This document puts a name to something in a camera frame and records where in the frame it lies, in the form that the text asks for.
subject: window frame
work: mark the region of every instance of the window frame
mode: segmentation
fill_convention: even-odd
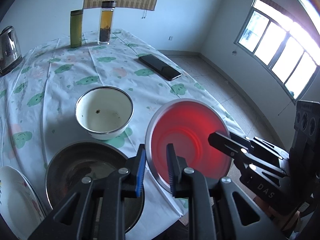
[[[294,105],[296,105],[297,101],[300,100],[304,95],[305,93],[308,91],[310,85],[313,83],[317,73],[318,73],[318,70],[319,70],[319,65],[314,61],[314,59],[310,56],[310,54],[305,50],[305,48],[300,44],[300,42],[298,42],[291,34],[290,34],[290,31],[286,31],[283,27],[281,27],[281,25],[276,21],[274,20],[273,18],[271,18],[270,16],[268,16],[267,14],[263,13],[262,11],[254,8],[254,3],[255,3],[256,0],[253,0],[253,3],[251,5],[251,8],[250,8],[250,11],[247,15],[247,18],[244,22],[244,24],[242,25],[241,27],[241,30],[234,42],[234,44],[236,44],[238,47],[240,47],[242,50],[244,50],[246,53],[248,53],[251,57],[253,57],[255,60],[257,60],[272,76],[273,78],[279,83],[279,85],[283,88],[283,90],[287,93],[287,95],[289,96],[289,98],[291,99],[291,101],[293,102]],[[260,40],[258,41],[256,47],[254,48],[254,50],[251,52],[249,51],[245,46],[243,46],[242,44],[239,43],[250,19],[251,19],[251,16],[252,14],[254,13],[254,11],[258,12],[259,14],[263,15],[264,17],[268,18],[269,19],[269,22],[260,38]],[[279,27],[281,27],[285,32],[286,32],[286,35],[284,37],[284,40],[281,42],[278,50],[276,51],[276,53],[274,54],[273,58],[270,60],[269,64],[266,65],[262,60],[260,60],[256,55],[255,55],[255,52],[258,48],[258,46],[260,45],[270,23],[273,22],[274,24],[278,25]],[[276,62],[278,61],[279,57],[281,56],[286,44],[287,44],[287,41],[288,39],[292,37],[293,39],[295,39],[295,41],[298,42],[298,44],[300,44],[300,46],[303,48],[303,52],[302,52],[302,55],[300,57],[300,59],[298,60],[297,64],[295,65],[294,69],[292,70],[292,72],[290,73],[289,77],[285,80],[285,82],[282,82],[278,76],[272,71],[272,68],[274,67],[274,65],[276,64]],[[300,63],[301,59],[302,59],[302,56],[304,55],[304,53],[307,53],[312,61],[316,64],[316,70],[314,71],[314,73],[312,74],[311,78],[309,79],[308,83],[305,85],[304,89],[301,91],[301,93],[298,95],[298,97],[295,99],[289,92],[289,90],[286,88],[285,84],[287,83],[287,81],[289,80],[289,78],[292,76],[293,72],[296,70],[298,64]]]

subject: white wall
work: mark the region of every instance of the white wall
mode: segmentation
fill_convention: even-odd
[[[156,49],[200,50],[220,0],[158,0],[155,11],[117,8],[114,28],[122,28]],[[21,51],[63,35],[69,35],[70,11],[82,8],[83,0],[16,0],[0,23],[13,25]],[[83,31],[96,30],[100,9],[84,12]]]
[[[292,145],[294,135],[295,106],[277,81],[254,58],[237,49],[234,41],[249,13],[253,0],[222,0],[209,35],[201,53],[229,75],[255,102],[269,120],[287,150]],[[304,25],[311,25],[298,0],[273,0]],[[320,101],[320,74],[312,84],[303,100]]]

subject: bowl rim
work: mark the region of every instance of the bowl rim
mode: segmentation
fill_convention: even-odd
[[[213,113],[216,114],[216,116],[219,118],[219,120],[221,121],[221,123],[223,124],[224,128],[227,131],[227,136],[230,138],[230,132],[225,124],[225,122],[222,120],[222,118],[220,117],[220,115],[218,115],[218,113],[212,109],[210,106],[208,106],[207,104],[195,100],[195,99],[191,99],[191,98],[179,98],[179,99],[175,99],[172,101],[169,101],[168,103],[164,104],[163,106],[161,106],[156,113],[153,115],[153,117],[151,118],[148,128],[147,128],[147,132],[146,132],[146,137],[145,137],[145,147],[146,147],[146,157],[147,157],[147,161],[148,161],[148,165],[151,171],[152,176],[156,179],[156,181],[160,184],[160,186],[166,190],[167,192],[171,193],[170,190],[170,185],[161,177],[161,175],[158,173],[153,160],[152,160],[152,155],[151,155],[151,139],[152,139],[152,134],[153,131],[156,127],[156,124],[158,123],[158,121],[160,120],[160,118],[169,110],[170,106],[175,105],[176,103],[181,103],[181,102],[192,102],[192,103],[198,103],[201,104],[202,106],[207,107],[208,109],[210,109]],[[230,166],[231,166],[231,158],[229,161],[229,168],[226,172],[226,174],[224,176],[226,176],[228,174],[228,171],[230,170]]]
[[[122,93],[130,100],[130,103],[131,103],[131,106],[132,106],[131,115],[130,115],[129,119],[128,119],[122,126],[118,127],[117,129],[114,129],[114,130],[112,130],[112,131],[98,132],[98,131],[91,130],[91,129],[87,128],[87,127],[84,127],[84,126],[79,122],[79,120],[78,120],[78,118],[77,118],[77,115],[76,115],[76,111],[77,111],[77,106],[78,106],[80,100],[81,100],[86,94],[88,94],[89,92],[91,92],[91,91],[93,91],[93,90],[96,90],[96,89],[113,89],[113,90],[118,90],[118,91],[122,92]],[[78,99],[77,102],[76,102],[76,106],[75,106],[75,117],[76,117],[76,120],[77,120],[78,124],[81,125],[81,127],[84,128],[85,130],[87,130],[88,132],[94,133],[94,134],[111,134],[111,133],[120,131],[121,129],[125,128],[125,127],[128,125],[128,123],[130,122],[130,120],[131,120],[131,118],[132,118],[132,116],[133,116],[133,112],[134,112],[133,102],[132,102],[132,99],[129,97],[129,95],[128,95],[126,92],[124,92],[123,90],[121,90],[121,89],[119,89],[119,88],[117,88],[117,87],[111,87],[111,86],[100,86],[100,87],[96,87],[96,88],[92,88],[92,89],[88,90],[88,91],[85,92],[82,96],[79,97],[79,99]]]
[[[78,142],[74,142],[74,143],[70,143],[70,144],[66,145],[65,147],[63,147],[61,150],[59,150],[59,151],[52,157],[52,159],[51,159],[51,161],[49,162],[49,165],[48,165],[48,167],[47,167],[47,170],[46,170],[46,172],[45,172],[45,177],[44,177],[45,193],[46,193],[47,201],[48,201],[48,203],[49,203],[49,206],[50,206],[51,210],[53,210],[53,207],[52,207],[52,205],[51,205],[51,203],[50,203],[50,200],[49,200],[48,187],[47,187],[47,179],[48,179],[49,167],[50,167],[50,165],[52,164],[52,161],[57,158],[57,156],[58,156],[58,154],[59,154],[60,152],[62,152],[62,151],[65,150],[66,148],[68,148],[68,147],[70,147],[70,146],[73,146],[73,145],[75,145],[75,144],[78,144],[78,143],[96,143],[96,144],[100,144],[100,145],[102,145],[102,146],[106,146],[106,147],[111,148],[112,150],[115,150],[115,151],[118,152],[120,155],[122,155],[126,160],[129,159],[129,157],[128,157],[127,155],[125,155],[122,151],[120,151],[119,149],[113,147],[112,145],[105,144],[105,143],[101,143],[101,142],[97,142],[97,141],[93,141],[93,140],[91,140],[91,141],[90,141],[90,140],[87,140],[87,141],[78,141]],[[146,194],[146,192],[145,192],[145,189],[144,189],[144,185],[142,185],[142,192],[141,192],[141,195],[140,195],[140,196],[142,197],[142,205],[141,205],[141,209],[140,209],[140,211],[139,211],[139,215],[137,216],[137,219],[135,220],[135,222],[134,222],[132,225],[130,225],[129,228],[127,228],[127,230],[125,231],[125,233],[129,232],[129,231],[138,223],[138,221],[140,220],[140,217],[141,217],[141,215],[142,215],[142,212],[143,212],[143,210],[144,210],[144,205],[145,205],[145,198],[146,198],[145,194]]]

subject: white plate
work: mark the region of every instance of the white plate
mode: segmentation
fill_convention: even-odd
[[[35,192],[35,190],[33,189],[33,187],[31,186],[31,183],[30,181],[27,179],[26,176],[24,176],[20,171],[17,171],[20,173],[20,175],[25,179],[25,181],[27,182],[29,188],[31,189],[31,191],[35,194],[36,196],[36,199],[39,203],[39,206],[40,206],[40,210],[42,211],[42,213],[44,214],[44,217],[46,217],[48,215],[48,212],[47,212],[47,209],[45,208],[43,202],[41,201],[41,199],[39,198],[39,196],[37,195],[37,193]]]
[[[27,240],[44,220],[42,208],[24,177],[10,166],[0,168],[0,214],[11,231]]]

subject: red bowl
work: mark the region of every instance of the red bowl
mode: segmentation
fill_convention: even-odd
[[[220,116],[202,102],[177,99],[158,109],[149,123],[145,144],[150,171],[165,190],[170,192],[166,159],[169,143],[173,143],[177,156],[184,157],[189,167],[204,176],[226,176],[231,158],[209,145],[208,137],[213,132],[230,137]]]

